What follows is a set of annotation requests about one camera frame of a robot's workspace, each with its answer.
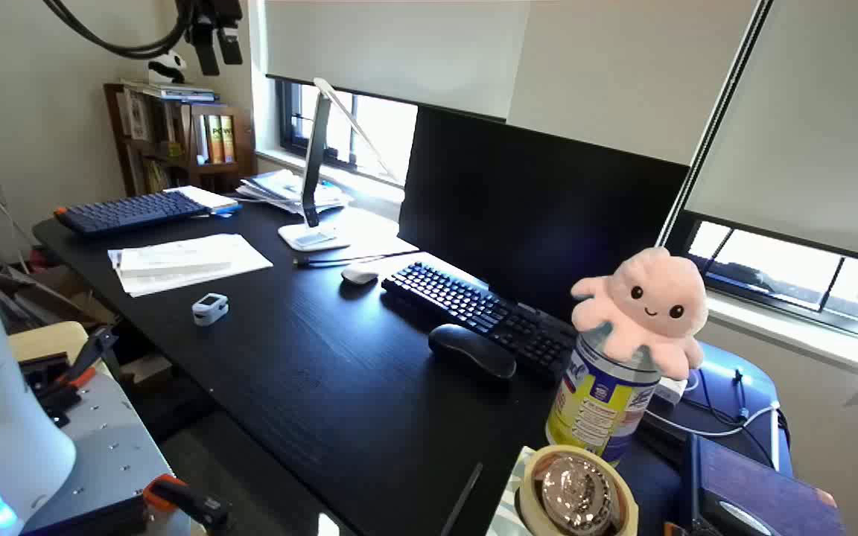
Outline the Lysol wipes canister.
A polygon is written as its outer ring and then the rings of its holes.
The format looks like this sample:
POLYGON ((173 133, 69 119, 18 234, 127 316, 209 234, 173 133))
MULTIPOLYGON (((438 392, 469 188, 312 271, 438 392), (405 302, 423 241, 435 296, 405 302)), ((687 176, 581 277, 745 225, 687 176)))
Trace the Lysol wipes canister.
POLYGON ((547 411, 544 436, 620 460, 657 381, 660 372, 647 350, 614 359, 596 335, 581 332, 547 411))

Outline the black desk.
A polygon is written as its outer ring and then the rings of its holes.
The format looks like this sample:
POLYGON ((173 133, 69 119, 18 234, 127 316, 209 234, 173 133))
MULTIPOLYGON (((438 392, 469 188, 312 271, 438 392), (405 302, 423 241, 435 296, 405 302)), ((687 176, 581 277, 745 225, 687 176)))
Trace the black desk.
POLYGON ((230 232, 270 264, 224 279, 230 316, 189 320, 192 285, 131 296, 108 237, 45 218, 42 247, 124 325, 195 381, 273 460, 356 536, 480 536, 522 445, 544 439, 554 386, 519 372, 490 381, 429 350, 426 320, 376 288, 347 295, 332 267, 298 267, 280 218, 189 218, 124 232, 124 247, 230 232))

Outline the stack of papers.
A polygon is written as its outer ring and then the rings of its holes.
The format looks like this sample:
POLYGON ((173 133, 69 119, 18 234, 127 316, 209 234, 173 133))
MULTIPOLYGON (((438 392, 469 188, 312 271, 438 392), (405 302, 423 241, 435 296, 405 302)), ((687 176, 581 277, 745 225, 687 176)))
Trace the stack of papers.
MULTIPOLYGON (((303 213, 301 194, 303 194, 303 179, 295 176, 291 170, 273 170, 273 171, 256 171, 246 176, 239 185, 240 197, 254 197, 258 201, 267 201, 286 213, 303 213)), ((315 188, 315 212, 338 212, 347 204, 347 194, 337 185, 318 185, 315 188)))

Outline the white desk lamp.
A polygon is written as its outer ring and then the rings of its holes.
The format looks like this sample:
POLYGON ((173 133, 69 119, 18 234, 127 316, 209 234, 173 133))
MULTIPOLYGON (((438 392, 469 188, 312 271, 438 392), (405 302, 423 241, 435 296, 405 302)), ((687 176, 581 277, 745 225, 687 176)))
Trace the white desk lamp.
POLYGON ((303 167, 303 185, 301 185, 301 222, 286 222, 276 229, 282 244, 298 253, 328 253, 328 250, 343 250, 344 241, 332 225, 324 225, 318 218, 318 201, 315 201, 315 188, 322 179, 322 160, 328 148, 328 119, 331 119, 331 103, 337 101, 332 85, 324 78, 315 78, 312 85, 318 90, 315 95, 315 113, 312 113, 312 130, 306 142, 306 167, 303 167))

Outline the white paper sheet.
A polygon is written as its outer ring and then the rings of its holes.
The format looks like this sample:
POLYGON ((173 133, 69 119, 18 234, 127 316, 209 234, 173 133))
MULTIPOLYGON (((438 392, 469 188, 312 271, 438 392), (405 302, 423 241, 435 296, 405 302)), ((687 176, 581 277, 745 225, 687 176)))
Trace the white paper sheet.
POLYGON ((265 258, 243 234, 236 232, 118 247, 108 253, 108 262, 127 296, 145 296, 270 267, 270 258, 265 258))

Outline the black computer mouse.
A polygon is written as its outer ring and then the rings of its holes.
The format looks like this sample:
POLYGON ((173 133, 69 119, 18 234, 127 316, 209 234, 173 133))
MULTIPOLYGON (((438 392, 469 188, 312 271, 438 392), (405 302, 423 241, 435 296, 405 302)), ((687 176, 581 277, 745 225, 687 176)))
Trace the black computer mouse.
POLYGON ((487 381, 514 378, 514 358, 464 325, 450 325, 450 320, 438 325, 429 332, 429 347, 435 358, 443 358, 480 378, 487 378, 487 381))

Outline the grey metal mounting plate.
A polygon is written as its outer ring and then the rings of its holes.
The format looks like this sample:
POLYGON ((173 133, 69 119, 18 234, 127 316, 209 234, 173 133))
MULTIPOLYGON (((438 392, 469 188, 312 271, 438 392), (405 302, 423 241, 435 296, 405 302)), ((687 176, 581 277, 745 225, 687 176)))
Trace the grey metal mounting plate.
POLYGON ((26 520, 26 536, 189 536, 185 514, 158 517, 139 492, 169 460, 118 381, 97 366, 63 430, 76 459, 66 484, 26 520))

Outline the blue bag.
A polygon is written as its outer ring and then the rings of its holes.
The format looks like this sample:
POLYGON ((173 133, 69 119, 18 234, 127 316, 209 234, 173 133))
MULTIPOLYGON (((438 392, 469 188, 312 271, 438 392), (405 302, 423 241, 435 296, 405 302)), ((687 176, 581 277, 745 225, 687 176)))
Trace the blue bag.
POLYGON ((793 469, 775 381, 718 346, 678 401, 648 401, 620 474, 639 536, 848 536, 834 496, 793 469))

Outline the orange black clamp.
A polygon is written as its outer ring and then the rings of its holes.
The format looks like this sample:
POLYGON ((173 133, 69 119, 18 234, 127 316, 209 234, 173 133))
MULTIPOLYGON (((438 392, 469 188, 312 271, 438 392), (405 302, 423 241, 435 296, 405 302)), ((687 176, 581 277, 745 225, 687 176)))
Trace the orange black clamp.
POLYGON ((139 492, 143 502, 155 512, 185 512, 189 514, 195 524, 216 530, 230 520, 230 509, 201 493, 192 492, 186 483, 181 483, 179 477, 160 474, 155 477, 143 492, 139 492))

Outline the small grey mouse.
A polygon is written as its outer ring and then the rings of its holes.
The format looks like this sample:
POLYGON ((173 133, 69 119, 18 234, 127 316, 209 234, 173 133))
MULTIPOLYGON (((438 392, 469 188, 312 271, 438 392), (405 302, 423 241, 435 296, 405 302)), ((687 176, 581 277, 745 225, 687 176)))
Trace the small grey mouse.
POLYGON ((343 277, 344 285, 353 285, 353 288, 377 282, 377 271, 370 267, 370 264, 344 264, 338 271, 338 277, 343 277))

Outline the small white blue device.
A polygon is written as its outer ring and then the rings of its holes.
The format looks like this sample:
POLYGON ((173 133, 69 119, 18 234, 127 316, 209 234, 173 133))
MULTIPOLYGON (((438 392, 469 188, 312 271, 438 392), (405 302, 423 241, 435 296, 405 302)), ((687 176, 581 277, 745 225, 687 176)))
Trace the small white blue device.
POLYGON ((195 326, 209 326, 230 311, 230 296, 221 291, 206 291, 200 299, 189 302, 189 317, 195 326))

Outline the wooden bookshelf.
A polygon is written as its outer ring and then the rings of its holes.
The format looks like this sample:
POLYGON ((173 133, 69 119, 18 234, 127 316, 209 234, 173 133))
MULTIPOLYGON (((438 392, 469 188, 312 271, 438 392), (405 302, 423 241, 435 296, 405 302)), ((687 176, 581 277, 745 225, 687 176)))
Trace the wooden bookshelf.
POLYGON ((103 85, 124 194, 195 185, 230 194, 254 170, 249 130, 236 103, 139 84, 103 85))

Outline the black computer monitor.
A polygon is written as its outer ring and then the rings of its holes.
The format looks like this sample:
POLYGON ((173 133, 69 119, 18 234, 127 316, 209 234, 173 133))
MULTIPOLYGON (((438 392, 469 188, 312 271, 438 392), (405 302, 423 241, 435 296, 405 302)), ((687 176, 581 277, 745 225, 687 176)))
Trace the black computer monitor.
POLYGON ((420 107, 398 234, 554 317, 571 282, 653 247, 683 162, 420 107))

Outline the pink octopus plush toy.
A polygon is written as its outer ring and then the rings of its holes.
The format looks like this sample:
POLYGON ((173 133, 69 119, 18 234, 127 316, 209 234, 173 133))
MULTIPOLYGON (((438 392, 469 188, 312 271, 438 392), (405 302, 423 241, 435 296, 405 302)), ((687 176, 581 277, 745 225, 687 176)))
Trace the pink octopus plush toy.
POLYGON ((581 277, 569 295, 577 331, 607 325, 602 350, 610 359, 627 363, 647 350, 653 366, 672 381, 684 381, 700 366, 697 332, 709 307, 705 282, 691 258, 647 247, 607 277, 581 277))

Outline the panda plush toy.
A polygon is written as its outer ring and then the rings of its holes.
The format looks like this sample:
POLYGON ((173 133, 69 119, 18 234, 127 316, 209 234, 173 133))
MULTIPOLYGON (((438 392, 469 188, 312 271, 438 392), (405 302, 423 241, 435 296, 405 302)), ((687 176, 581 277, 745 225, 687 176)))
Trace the panda plush toy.
POLYGON ((175 51, 155 57, 148 63, 148 79, 152 84, 181 84, 185 79, 185 60, 175 51))

